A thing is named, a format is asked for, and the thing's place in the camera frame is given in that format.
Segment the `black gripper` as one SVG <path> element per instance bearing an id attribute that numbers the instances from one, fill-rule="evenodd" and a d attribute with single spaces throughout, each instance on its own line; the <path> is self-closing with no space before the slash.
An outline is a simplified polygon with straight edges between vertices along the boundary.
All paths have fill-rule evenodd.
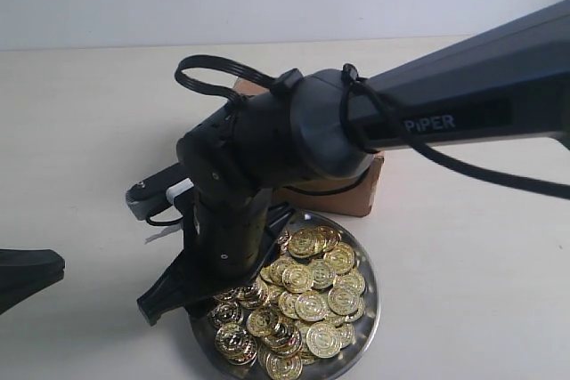
<path id="1" fill-rule="evenodd" d="M 150 326 L 175 309 L 204 317 L 215 295 L 253 282 L 277 256 L 277 238 L 296 209 L 273 204 L 262 190 L 245 206 L 207 199 L 191 188 L 177 197 L 183 215 L 183 251 L 136 302 Z"/>

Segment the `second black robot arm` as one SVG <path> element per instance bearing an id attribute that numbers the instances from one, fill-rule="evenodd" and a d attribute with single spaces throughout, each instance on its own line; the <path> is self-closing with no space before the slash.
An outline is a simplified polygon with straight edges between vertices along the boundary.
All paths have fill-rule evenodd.
<path id="1" fill-rule="evenodd" d="M 1 313 L 62 280 L 65 266 L 51 249 L 2 249 Z"/>

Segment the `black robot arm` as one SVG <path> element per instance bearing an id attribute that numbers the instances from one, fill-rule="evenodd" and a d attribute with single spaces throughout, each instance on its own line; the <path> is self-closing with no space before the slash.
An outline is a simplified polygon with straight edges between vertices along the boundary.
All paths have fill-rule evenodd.
<path id="1" fill-rule="evenodd" d="M 553 198 L 565 184 L 462 162 L 440 144 L 549 137 L 569 142 L 569 3 L 561 1 L 374 77 L 346 64 L 278 77 L 223 57 L 181 60 L 175 81 L 224 98 L 183 136 L 177 163 L 126 195 L 146 222 L 181 213 L 183 250 L 137 301 L 147 322 L 250 284 L 291 217 L 276 189 L 361 177 L 373 156 L 410 147 L 453 172 Z"/>

